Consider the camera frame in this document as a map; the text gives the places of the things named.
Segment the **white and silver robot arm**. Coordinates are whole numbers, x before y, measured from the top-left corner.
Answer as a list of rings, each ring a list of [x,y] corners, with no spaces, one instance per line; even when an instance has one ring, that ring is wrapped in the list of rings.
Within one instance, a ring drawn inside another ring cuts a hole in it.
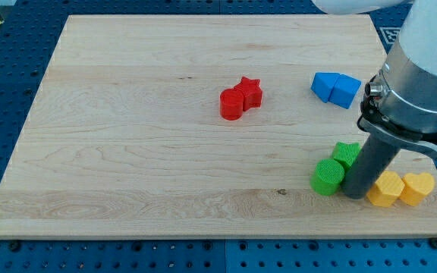
[[[415,0],[385,62],[365,85],[365,152],[437,158],[437,0]]]

